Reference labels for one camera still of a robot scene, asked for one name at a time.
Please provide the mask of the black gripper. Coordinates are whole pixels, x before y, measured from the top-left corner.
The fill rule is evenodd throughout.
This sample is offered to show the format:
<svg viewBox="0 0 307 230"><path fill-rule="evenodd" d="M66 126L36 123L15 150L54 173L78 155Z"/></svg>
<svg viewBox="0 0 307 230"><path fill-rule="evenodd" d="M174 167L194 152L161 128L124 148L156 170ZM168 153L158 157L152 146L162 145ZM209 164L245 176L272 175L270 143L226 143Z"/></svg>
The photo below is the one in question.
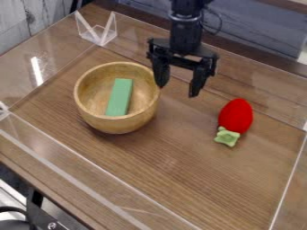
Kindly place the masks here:
<svg viewBox="0 0 307 230"><path fill-rule="evenodd" d="M170 66L193 71L188 96L196 97L206 79L216 73L218 55L201 44L201 15L170 16L170 36L148 40L148 59L154 82L162 88L169 81Z"/></svg>

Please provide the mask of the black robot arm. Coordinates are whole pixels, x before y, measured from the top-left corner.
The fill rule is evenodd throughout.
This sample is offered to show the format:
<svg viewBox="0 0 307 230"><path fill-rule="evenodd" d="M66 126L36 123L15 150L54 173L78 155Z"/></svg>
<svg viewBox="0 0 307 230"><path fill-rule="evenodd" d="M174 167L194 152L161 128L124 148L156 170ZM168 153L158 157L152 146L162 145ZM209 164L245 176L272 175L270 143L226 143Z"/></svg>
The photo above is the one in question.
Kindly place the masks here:
<svg viewBox="0 0 307 230"><path fill-rule="evenodd" d="M170 36L148 39L148 59L154 83L169 82L170 66L193 71L188 96L196 97L206 79L216 74L218 54L201 44L202 11L213 0L170 0Z"/></svg>

